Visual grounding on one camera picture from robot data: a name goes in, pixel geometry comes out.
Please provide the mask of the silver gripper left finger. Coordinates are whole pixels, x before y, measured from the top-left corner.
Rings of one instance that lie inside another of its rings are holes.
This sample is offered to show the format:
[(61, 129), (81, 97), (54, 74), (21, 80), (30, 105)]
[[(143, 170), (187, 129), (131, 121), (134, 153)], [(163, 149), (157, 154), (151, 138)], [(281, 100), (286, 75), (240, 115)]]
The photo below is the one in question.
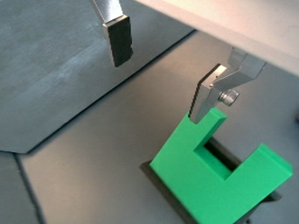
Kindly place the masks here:
[(131, 20), (123, 12), (119, 0), (91, 0), (102, 21), (105, 35), (115, 67), (121, 67), (133, 57)]

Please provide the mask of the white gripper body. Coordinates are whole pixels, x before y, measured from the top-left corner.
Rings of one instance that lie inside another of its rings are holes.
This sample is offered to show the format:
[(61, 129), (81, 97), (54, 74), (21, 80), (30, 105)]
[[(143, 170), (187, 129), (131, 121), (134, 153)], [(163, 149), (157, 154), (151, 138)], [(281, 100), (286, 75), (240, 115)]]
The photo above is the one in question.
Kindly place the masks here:
[(299, 77), (299, 0), (137, 0)]

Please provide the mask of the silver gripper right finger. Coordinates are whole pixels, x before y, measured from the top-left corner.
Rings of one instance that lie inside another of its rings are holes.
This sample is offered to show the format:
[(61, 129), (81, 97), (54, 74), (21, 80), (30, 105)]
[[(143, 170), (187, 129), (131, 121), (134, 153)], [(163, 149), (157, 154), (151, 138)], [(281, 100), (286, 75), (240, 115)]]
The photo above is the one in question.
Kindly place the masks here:
[(198, 123), (222, 102), (229, 107), (240, 98), (236, 87), (253, 81), (261, 74), (266, 62), (234, 48), (229, 56), (229, 66), (218, 64), (203, 76), (195, 90), (189, 117)]

